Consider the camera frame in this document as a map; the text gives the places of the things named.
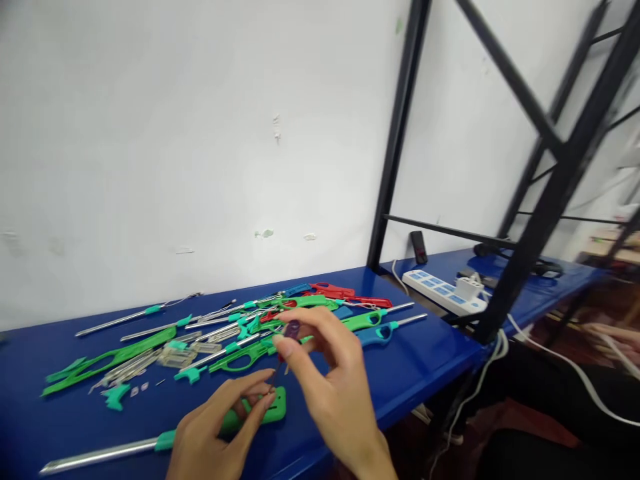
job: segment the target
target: power strip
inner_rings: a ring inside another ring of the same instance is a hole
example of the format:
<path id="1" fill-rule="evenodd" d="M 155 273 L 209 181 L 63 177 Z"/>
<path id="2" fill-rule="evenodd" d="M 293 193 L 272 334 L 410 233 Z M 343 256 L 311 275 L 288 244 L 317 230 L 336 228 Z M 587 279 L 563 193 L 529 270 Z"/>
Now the power strip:
<path id="1" fill-rule="evenodd" d="M 425 271 L 410 270 L 402 275 L 402 282 L 458 317 L 487 308 L 487 302 L 478 298 L 484 287 L 474 278 L 458 278 L 454 287 Z"/>

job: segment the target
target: blue table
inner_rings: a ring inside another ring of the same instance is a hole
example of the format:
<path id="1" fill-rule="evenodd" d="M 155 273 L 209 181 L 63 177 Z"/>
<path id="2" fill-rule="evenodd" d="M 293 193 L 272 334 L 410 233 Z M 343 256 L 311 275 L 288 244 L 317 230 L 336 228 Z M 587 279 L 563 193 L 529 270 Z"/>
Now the blue table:
<path id="1" fill-rule="evenodd" d="M 511 310 L 511 315 L 520 328 L 525 328 L 552 310 L 560 300 L 586 288 L 605 274 L 604 270 L 578 263 L 547 257 L 544 259 L 560 263 L 565 273 L 558 279 L 548 279 L 536 275 L 529 277 Z M 502 257 L 496 255 L 476 257 L 472 249 L 463 249 L 430 255 L 426 265 L 416 264 L 415 259 L 401 260 L 396 263 L 395 271 L 402 278 L 402 274 L 406 271 L 422 269 L 455 285 L 456 274 L 464 269 L 471 268 L 482 275 L 500 278 L 506 265 L 507 260 Z M 381 267 L 391 273 L 391 262 L 382 263 Z M 508 336 L 515 333 L 515 329 L 508 321 L 504 324 L 504 330 Z"/>
<path id="2" fill-rule="evenodd" d="M 177 321 L 190 313 L 216 310 L 233 298 L 245 302 L 302 282 L 318 281 L 354 288 L 362 296 L 388 298 L 394 305 L 409 301 L 398 288 L 371 270 L 356 268 L 190 299 L 164 313 L 80 339 L 74 337 L 75 332 L 141 308 L 8 332 L 8 343 L 0 346 L 0 454 L 4 456 L 0 461 L 8 469 L 9 477 L 34 479 L 49 461 L 156 437 L 174 429 L 186 413 L 206 401 L 231 376 L 226 372 L 206 373 L 191 386 L 173 380 L 176 370 L 154 365 L 130 382 L 132 386 L 149 382 L 148 390 L 134 398 L 123 398 L 124 410 L 116 412 L 106 408 L 105 398 L 97 392 L 87 395 L 100 376 L 40 398 L 47 374 L 61 370 L 79 357 L 93 358 L 122 346 L 119 339 L 123 335 Z M 416 305 L 394 312 L 385 320 L 424 312 L 423 307 Z M 484 356 L 480 345 L 433 314 L 396 330 L 386 347 L 368 347 L 365 362 L 380 428 L 396 423 L 448 382 L 482 362 Z M 314 357 L 314 361 L 326 371 L 320 356 Z M 264 357 L 253 368 L 276 364 L 275 356 Z M 162 379 L 166 381 L 155 386 Z M 280 376 L 280 382 L 287 389 L 287 416 L 281 422 L 260 428 L 247 459 L 244 479 L 314 477 L 331 462 L 331 454 L 309 416 L 294 375 Z M 57 478 L 161 479 L 168 463 L 168 454 L 144 453 L 68 471 Z"/>

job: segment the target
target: dark clothing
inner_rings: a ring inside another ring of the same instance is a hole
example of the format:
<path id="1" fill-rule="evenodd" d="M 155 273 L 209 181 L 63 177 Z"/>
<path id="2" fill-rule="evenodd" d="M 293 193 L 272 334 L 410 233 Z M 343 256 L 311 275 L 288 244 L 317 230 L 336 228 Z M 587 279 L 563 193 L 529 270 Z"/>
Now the dark clothing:
<path id="1" fill-rule="evenodd" d="M 580 367 L 591 380 L 602 402 L 612 412 L 632 421 L 640 421 L 640 381 L 622 370 L 600 365 Z M 574 434 L 583 446 L 570 449 L 523 432 L 498 431 L 483 453 L 479 478 L 528 479 L 544 476 L 547 477 L 545 480 L 550 480 L 549 476 L 556 478 L 556 472 L 558 478 L 560 473 L 566 478 L 565 469 L 571 470 L 569 477 L 587 478 L 579 473 L 600 471 L 599 465 L 608 465 L 608 474 L 613 473 L 612 465 L 623 471 L 629 468 L 629 464 L 637 465 L 640 427 L 614 420 L 598 409 L 569 364 L 534 351 L 518 341 L 510 341 L 507 356 L 489 366 L 480 394 L 464 406 L 454 433 L 462 433 L 466 420 L 479 409 L 504 401 L 507 397 L 554 418 Z M 433 406 L 434 411 L 440 411 L 438 401 L 442 402 L 444 398 L 447 396 L 436 395 L 435 403 L 429 402 L 429 406 Z M 498 474 L 504 466 L 499 462 L 500 459 L 513 464 L 514 468 L 519 463 L 517 472 L 512 471 L 512 476 Z"/>

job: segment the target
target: hand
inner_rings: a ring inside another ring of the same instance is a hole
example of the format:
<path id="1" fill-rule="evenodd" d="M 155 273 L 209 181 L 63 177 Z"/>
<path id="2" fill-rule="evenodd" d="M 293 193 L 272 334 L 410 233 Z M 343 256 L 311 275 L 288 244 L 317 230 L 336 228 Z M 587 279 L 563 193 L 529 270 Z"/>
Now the hand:
<path id="1" fill-rule="evenodd" d="M 326 307 L 294 309 L 277 317 L 298 320 L 300 345 L 274 335 L 273 344 L 289 364 L 311 417 L 333 454 L 359 479 L 396 479 L 386 440 L 375 422 L 360 340 Z M 326 377 L 309 357 L 324 354 L 331 371 Z"/>
<path id="2" fill-rule="evenodd" d="M 610 336 L 616 346 L 631 362 L 640 365 L 640 332 L 612 327 L 602 323 L 582 325 L 582 330 L 591 335 L 595 348 L 611 360 L 619 360 L 618 356 L 600 339 L 599 333 Z"/>
<path id="3" fill-rule="evenodd" d="M 247 452 L 273 400 L 265 380 L 273 370 L 259 370 L 246 377 L 227 380 L 206 403 L 188 413 L 178 424 L 167 480 L 237 480 Z M 241 398 L 251 405 L 247 414 Z M 227 443 L 217 438 L 225 414 L 232 409 L 244 425 Z"/>

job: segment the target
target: white wall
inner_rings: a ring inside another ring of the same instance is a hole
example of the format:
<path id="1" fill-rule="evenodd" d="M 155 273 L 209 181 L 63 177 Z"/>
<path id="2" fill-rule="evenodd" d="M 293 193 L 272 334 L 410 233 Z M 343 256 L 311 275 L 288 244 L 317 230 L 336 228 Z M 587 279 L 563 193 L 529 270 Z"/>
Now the white wall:
<path id="1" fill-rule="evenodd" d="M 408 6 L 0 3 L 0 329 L 363 265 Z"/>
<path id="2" fill-rule="evenodd" d="M 595 0 L 475 0 L 549 108 Z M 434 1 L 391 212 L 494 236 L 537 134 L 454 1 Z M 384 260 L 408 255 L 389 223 Z M 476 242 L 424 231 L 427 252 Z"/>
<path id="3" fill-rule="evenodd" d="M 612 2 L 600 26 L 599 32 L 604 33 L 622 26 L 632 3 L 632 0 L 617 0 Z M 569 135 L 611 52 L 614 42 L 615 38 L 611 38 L 591 48 L 589 56 L 558 122 L 558 130 L 562 135 Z M 623 116 L 626 112 L 638 105 L 640 105 L 640 83 L 636 82 L 632 86 L 622 106 L 619 108 L 618 117 Z M 605 137 L 578 188 L 574 192 L 565 210 L 566 215 L 611 218 L 615 211 L 619 190 L 614 189 L 609 191 L 609 189 L 629 174 L 629 172 L 625 172 L 622 173 L 621 176 L 618 176 L 619 172 L 617 168 L 622 160 L 623 152 L 628 145 L 629 138 L 637 132 L 638 124 L 638 118 L 634 117 L 626 123 L 621 124 L 615 130 L 612 130 L 612 132 Z M 543 172 L 554 163 L 552 156 L 546 153 L 537 172 Z M 522 202 L 521 210 L 533 210 L 547 181 L 548 177 L 540 180 L 529 189 L 527 196 Z M 596 201 L 580 207 L 580 205 L 598 197 L 603 192 L 608 192 L 608 194 L 602 195 L 602 197 Z M 530 217 L 522 215 L 516 217 L 513 227 L 509 232 L 512 238 L 520 238 L 529 218 Z M 589 233 L 605 226 L 606 224 L 600 223 L 560 220 L 545 247 L 544 254 L 572 261 L 580 252 L 585 240 L 588 239 Z"/>

